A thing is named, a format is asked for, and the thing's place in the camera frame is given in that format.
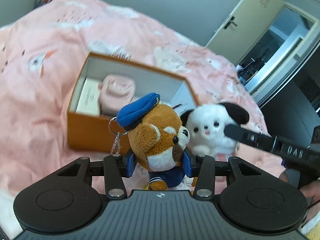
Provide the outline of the person's right hand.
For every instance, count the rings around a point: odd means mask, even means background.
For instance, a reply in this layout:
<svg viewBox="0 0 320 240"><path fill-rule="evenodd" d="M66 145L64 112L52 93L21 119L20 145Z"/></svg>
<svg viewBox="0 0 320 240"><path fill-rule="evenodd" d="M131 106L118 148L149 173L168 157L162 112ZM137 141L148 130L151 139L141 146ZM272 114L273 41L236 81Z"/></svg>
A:
<svg viewBox="0 0 320 240"><path fill-rule="evenodd" d="M300 188L300 192L306 199L311 199L311 205L309 209L315 209L319 211L319 180L313 181L308 185Z"/></svg>

